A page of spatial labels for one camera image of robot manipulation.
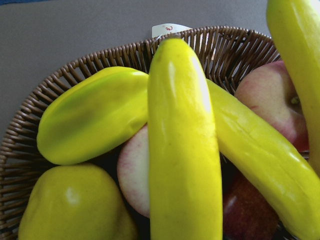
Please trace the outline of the yellow banana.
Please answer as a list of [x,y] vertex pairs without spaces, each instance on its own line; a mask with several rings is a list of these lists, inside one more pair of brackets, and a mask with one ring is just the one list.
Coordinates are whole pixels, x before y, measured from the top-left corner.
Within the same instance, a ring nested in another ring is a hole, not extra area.
[[207,80],[194,50],[164,40],[149,70],[150,234],[153,240],[220,240],[222,175]]
[[233,95],[208,81],[220,152],[301,240],[320,237],[320,179],[297,149]]
[[270,0],[266,20],[293,81],[309,139],[309,164],[320,172],[320,2]]

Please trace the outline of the white basket tag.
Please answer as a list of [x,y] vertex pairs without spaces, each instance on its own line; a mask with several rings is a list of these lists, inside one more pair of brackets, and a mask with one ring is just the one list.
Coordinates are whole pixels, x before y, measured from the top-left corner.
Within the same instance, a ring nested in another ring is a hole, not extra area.
[[189,26],[176,24],[176,23],[162,23],[158,25],[154,25],[151,28],[151,37],[157,38],[159,36],[164,36],[168,34],[175,34],[187,30],[191,30],[192,28]]

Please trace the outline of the brown wicker basket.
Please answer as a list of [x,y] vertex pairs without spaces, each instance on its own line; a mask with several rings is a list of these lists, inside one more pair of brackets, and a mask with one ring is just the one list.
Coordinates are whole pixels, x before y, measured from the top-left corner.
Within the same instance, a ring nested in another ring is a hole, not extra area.
[[[90,160],[59,165],[45,159],[37,147],[39,123],[44,111],[70,88],[97,72],[125,67],[144,72],[147,81],[147,121],[149,119],[148,84],[151,63],[160,44],[169,35],[110,48],[79,58],[54,72],[29,94],[16,112],[0,147],[0,237],[19,240],[18,232],[32,190],[46,171],[59,166],[93,164],[104,169],[115,181],[138,230],[138,238],[151,237],[151,224],[142,223],[124,199],[116,175],[116,155],[121,146]],[[255,67],[279,58],[272,39],[252,30],[214,26],[178,33],[177,39],[193,49],[202,66],[206,82],[212,81],[233,96],[237,84]]]

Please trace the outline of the pale apple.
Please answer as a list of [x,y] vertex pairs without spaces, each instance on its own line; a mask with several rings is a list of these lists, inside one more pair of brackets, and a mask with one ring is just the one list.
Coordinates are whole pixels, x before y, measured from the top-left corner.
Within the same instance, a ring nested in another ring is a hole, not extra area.
[[122,147],[117,161],[120,189],[129,205],[140,215],[150,217],[149,138],[143,126]]

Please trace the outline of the yellow star fruit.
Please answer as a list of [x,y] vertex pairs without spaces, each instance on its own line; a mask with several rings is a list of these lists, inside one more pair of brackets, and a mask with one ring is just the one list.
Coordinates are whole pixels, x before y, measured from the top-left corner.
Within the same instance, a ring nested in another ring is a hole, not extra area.
[[148,74],[109,67],[73,86],[44,111],[37,148],[56,165],[98,157],[130,139],[147,122]]

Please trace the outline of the pink peach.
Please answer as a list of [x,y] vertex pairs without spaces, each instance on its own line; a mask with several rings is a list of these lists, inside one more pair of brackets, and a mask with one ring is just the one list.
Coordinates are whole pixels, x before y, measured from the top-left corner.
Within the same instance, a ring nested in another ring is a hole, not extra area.
[[234,96],[277,129],[299,152],[309,150],[300,99],[282,60],[250,72],[240,82]]

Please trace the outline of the yellow mango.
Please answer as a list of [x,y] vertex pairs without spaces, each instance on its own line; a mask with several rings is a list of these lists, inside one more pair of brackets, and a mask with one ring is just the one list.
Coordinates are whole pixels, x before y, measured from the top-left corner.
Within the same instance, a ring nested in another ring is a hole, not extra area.
[[34,185],[20,240],[136,240],[138,228],[112,177],[91,163],[56,166]]

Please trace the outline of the dark red apple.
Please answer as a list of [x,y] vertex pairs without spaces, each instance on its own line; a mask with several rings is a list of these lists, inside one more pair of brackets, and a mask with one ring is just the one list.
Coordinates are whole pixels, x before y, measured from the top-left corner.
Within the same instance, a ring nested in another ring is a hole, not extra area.
[[223,236],[227,240],[271,240],[279,217],[261,193],[236,172],[223,192]]

